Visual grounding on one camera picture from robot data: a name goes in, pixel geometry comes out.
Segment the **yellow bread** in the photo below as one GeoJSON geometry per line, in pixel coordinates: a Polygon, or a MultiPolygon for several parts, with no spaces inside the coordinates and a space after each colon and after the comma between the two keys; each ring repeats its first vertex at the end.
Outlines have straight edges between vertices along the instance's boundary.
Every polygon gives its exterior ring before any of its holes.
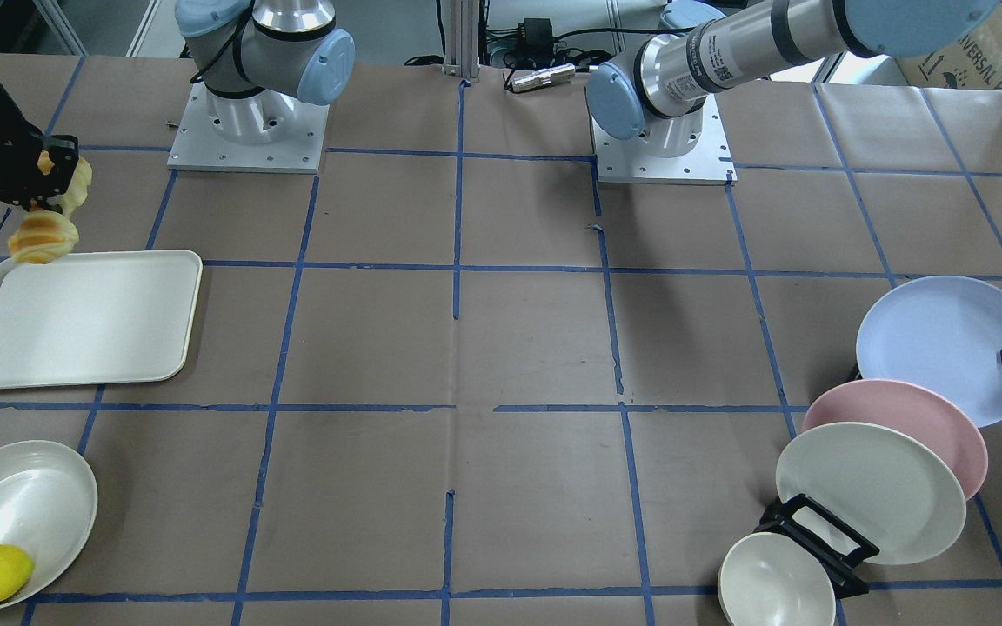
{"type": "Polygon", "coordinates": [[[87,159],[76,160],[67,190],[41,209],[32,203],[15,234],[8,239],[11,260],[17,264],[48,264],[72,252],[79,241],[78,230],[71,221],[76,209],[83,206],[94,170],[87,159]]]}

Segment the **aluminium frame post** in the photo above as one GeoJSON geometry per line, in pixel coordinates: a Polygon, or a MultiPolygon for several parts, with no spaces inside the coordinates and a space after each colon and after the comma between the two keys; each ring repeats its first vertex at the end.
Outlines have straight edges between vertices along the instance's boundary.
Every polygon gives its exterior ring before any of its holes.
{"type": "Polygon", "coordinates": [[[485,1],[440,1],[445,75],[477,83],[484,55],[485,1]]]}

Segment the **white bowl with lemon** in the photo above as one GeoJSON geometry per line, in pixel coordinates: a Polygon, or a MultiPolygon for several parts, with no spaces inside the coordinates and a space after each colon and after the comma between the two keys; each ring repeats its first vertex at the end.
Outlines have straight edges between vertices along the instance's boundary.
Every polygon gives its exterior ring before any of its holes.
{"type": "Polygon", "coordinates": [[[40,593],[75,562],[97,511],[94,472],[75,449],[44,440],[0,447],[0,544],[33,565],[24,583],[0,596],[0,609],[40,593]]]}

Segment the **cream plate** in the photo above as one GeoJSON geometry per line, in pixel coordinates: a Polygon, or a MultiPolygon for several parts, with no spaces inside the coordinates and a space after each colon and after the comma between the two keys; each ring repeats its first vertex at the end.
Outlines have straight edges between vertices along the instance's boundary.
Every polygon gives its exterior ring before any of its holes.
{"type": "Polygon", "coordinates": [[[966,504],[951,469],[926,445],[870,423],[830,423],[800,433],[780,453],[777,494],[810,496],[878,554],[875,565],[912,565],[961,536],[966,504]]]}

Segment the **pink plate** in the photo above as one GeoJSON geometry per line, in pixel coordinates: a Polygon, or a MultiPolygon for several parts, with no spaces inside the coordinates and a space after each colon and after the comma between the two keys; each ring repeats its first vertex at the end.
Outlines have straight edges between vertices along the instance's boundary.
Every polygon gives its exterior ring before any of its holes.
{"type": "Polygon", "coordinates": [[[951,469],[967,500],[979,493],[989,472],[985,438],[970,417],[946,397],[910,382],[840,384],[810,404],[799,431],[832,423],[883,425],[913,437],[951,469]]]}

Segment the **cream bowl in rack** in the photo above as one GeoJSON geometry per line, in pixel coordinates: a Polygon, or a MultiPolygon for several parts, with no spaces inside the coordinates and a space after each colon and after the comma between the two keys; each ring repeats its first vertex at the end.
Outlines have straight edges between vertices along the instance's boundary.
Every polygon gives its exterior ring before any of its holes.
{"type": "Polygon", "coordinates": [[[718,599],[731,625],[832,625],[832,584],[794,540],[754,532],[731,546],[718,573],[718,599]]]}

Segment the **silver metal cylinder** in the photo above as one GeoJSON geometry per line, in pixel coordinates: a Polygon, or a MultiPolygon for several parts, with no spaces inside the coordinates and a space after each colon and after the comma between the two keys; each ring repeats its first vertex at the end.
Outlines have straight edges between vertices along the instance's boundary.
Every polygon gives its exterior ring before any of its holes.
{"type": "Polygon", "coordinates": [[[528,92],[561,86],[571,82],[577,74],[576,64],[564,63],[544,69],[534,69],[520,76],[516,71],[510,72],[505,80],[504,88],[510,94],[528,94],[528,92]]]}

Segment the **black dish rack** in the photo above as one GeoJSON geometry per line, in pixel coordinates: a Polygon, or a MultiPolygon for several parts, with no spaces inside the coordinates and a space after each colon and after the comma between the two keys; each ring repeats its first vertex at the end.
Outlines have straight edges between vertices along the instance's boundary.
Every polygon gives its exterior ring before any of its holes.
{"type": "Polygon", "coordinates": [[[867,559],[879,554],[876,544],[862,534],[859,534],[850,524],[843,522],[838,515],[830,511],[806,494],[792,496],[787,502],[776,498],[765,508],[755,528],[757,532],[774,532],[788,537],[804,551],[808,552],[827,574],[832,584],[835,597],[843,599],[862,596],[870,593],[870,585],[855,574],[855,568],[867,559]],[[856,544],[848,552],[835,550],[825,539],[825,532],[811,530],[810,524],[797,522],[795,515],[803,509],[810,509],[823,519],[828,529],[840,532],[843,537],[856,544]]]}

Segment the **blue plate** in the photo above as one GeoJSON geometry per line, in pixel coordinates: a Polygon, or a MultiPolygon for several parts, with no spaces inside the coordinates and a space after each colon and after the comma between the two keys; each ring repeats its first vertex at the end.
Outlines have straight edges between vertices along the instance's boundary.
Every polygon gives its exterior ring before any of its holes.
{"type": "Polygon", "coordinates": [[[1002,289],[958,275],[911,280],[865,314],[855,345],[865,379],[910,382],[979,428],[1002,421],[1002,289]]]}

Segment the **cream serving tray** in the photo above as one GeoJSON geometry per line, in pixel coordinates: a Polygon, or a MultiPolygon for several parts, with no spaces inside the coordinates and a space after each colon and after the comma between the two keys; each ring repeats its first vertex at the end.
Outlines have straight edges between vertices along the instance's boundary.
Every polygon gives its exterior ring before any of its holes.
{"type": "Polygon", "coordinates": [[[0,390],[170,379],[190,352],[202,273],[190,250],[0,262],[0,390]]]}

